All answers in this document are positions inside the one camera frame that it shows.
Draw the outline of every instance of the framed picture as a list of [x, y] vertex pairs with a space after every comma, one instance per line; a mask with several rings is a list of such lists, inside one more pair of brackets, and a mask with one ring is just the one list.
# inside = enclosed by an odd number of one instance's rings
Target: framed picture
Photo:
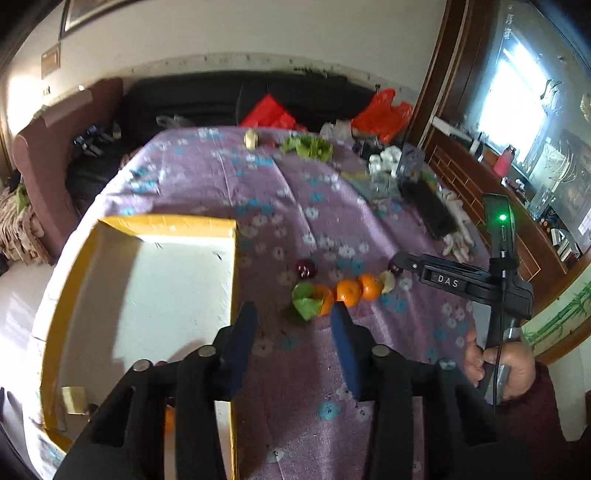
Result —
[[61, 16], [60, 39], [105, 13], [137, 1], [138, 0], [66, 0], [64, 13]]

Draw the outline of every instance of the box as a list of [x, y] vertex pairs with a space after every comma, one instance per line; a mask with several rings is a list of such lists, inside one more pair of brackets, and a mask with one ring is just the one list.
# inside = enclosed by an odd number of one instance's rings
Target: box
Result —
[[[235, 261], [234, 220], [138, 215], [96, 224], [57, 302], [43, 357], [44, 427], [58, 447], [66, 452], [87, 423], [64, 412], [62, 387], [84, 387], [100, 405], [135, 361], [181, 360], [232, 323]], [[218, 402], [216, 411], [226, 472], [237, 479], [231, 404]], [[165, 473], [175, 478], [168, 440]]]

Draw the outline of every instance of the red bag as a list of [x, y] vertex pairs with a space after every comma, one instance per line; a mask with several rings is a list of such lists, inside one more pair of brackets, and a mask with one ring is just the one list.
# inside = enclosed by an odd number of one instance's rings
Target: red bag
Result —
[[248, 116], [240, 123], [241, 127], [276, 127], [293, 130], [296, 127], [293, 118], [271, 95], [267, 95]]
[[351, 126], [376, 134], [380, 141], [390, 143], [413, 115], [413, 106], [409, 103], [392, 106], [395, 96], [396, 90], [391, 88], [376, 93], [366, 109], [353, 119]]

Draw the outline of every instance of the white tile floor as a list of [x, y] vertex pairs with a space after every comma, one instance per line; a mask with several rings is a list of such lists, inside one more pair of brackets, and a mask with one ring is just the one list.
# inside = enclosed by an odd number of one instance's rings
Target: white tile floor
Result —
[[0, 386], [21, 401], [25, 353], [53, 267], [15, 262], [0, 277]]

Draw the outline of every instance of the silver bolt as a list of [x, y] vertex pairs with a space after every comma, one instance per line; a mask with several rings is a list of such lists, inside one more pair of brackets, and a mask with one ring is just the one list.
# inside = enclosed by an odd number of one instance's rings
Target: silver bolt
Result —
[[390, 348], [387, 347], [386, 345], [379, 344], [379, 345], [375, 345], [371, 349], [371, 352], [373, 353], [374, 356], [385, 357], [390, 354]]
[[453, 370], [456, 363], [453, 360], [439, 360], [439, 366], [442, 370]]
[[151, 366], [152, 366], [152, 362], [150, 360], [143, 359], [143, 360], [138, 360], [136, 363], [134, 363], [134, 366], [132, 368], [136, 372], [144, 372], [148, 368], [150, 368]]
[[203, 345], [199, 350], [197, 350], [199, 356], [205, 357], [215, 355], [216, 352], [217, 350], [213, 345]]

